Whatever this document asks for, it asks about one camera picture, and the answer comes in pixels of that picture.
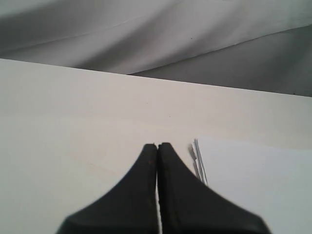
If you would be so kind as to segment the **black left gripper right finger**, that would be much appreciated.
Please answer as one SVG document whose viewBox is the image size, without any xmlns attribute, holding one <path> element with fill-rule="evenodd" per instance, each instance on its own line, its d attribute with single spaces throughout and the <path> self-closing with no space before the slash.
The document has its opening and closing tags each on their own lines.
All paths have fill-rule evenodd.
<svg viewBox="0 0 312 234">
<path fill-rule="evenodd" d="M 269 234 L 263 219 L 202 183 L 170 143 L 157 151 L 157 186 L 164 234 Z"/>
</svg>

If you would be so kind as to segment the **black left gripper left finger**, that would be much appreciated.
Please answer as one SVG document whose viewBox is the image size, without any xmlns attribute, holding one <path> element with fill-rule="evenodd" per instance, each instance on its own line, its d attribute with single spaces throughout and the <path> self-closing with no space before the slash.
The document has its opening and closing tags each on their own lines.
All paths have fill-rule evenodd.
<svg viewBox="0 0 312 234">
<path fill-rule="evenodd" d="M 146 144 L 128 173 L 104 196 L 68 216 L 59 234 L 157 234 L 157 147 Z"/>
</svg>

